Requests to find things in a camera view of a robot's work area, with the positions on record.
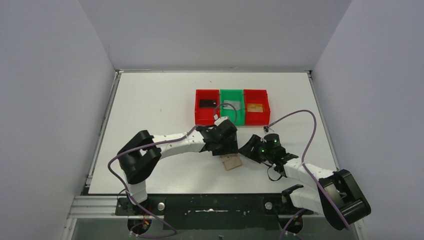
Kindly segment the beige card holder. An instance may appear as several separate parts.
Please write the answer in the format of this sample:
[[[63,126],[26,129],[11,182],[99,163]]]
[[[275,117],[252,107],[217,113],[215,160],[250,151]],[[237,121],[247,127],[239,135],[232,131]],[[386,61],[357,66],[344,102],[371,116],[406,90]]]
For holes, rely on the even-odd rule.
[[[226,171],[230,171],[243,165],[240,156],[235,153],[221,155],[220,159]]]

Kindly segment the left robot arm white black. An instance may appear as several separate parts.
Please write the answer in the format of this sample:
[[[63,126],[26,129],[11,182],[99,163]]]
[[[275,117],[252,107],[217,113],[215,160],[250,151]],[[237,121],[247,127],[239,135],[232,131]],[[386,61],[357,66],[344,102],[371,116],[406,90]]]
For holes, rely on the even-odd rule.
[[[237,127],[228,119],[212,125],[195,125],[189,131],[170,135],[152,135],[148,130],[138,132],[115,159],[124,173],[120,181],[128,196],[128,207],[143,213],[148,207],[146,179],[159,160],[184,153],[212,152],[214,156],[238,151]]]

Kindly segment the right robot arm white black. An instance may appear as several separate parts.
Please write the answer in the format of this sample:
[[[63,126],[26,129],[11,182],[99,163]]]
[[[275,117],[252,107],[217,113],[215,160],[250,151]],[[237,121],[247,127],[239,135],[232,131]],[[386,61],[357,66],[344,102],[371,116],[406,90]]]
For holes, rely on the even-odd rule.
[[[282,177],[299,183],[281,193],[281,207],[289,213],[306,209],[324,215],[336,230],[363,219],[372,209],[357,181],[346,169],[330,170],[303,162],[281,145],[279,135],[253,135],[239,153],[257,163],[269,163]]]

